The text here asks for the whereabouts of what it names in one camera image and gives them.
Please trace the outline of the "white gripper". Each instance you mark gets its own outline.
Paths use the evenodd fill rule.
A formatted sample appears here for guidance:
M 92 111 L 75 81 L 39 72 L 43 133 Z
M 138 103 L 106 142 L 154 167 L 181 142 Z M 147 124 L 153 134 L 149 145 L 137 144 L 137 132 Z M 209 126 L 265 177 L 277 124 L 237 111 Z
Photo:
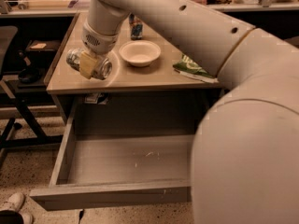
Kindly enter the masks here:
M 85 47 L 97 55 L 103 55 L 113 50 L 118 39 L 117 35 L 102 35 L 95 32 L 90 24 L 85 21 L 82 28 L 81 39 Z M 79 72 L 82 76 L 90 79 L 93 76 L 93 69 L 97 59 L 86 51 L 82 51 L 79 62 Z

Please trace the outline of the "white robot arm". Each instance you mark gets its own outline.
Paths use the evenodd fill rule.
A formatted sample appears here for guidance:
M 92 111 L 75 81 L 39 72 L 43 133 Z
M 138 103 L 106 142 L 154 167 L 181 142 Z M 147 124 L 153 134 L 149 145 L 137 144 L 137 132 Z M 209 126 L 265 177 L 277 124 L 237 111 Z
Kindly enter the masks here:
M 195 224 L 299 224 L 298 49 L 190 0 L 93 0 L 92 29 L 132 12 L 228 89 L 194 137 Z

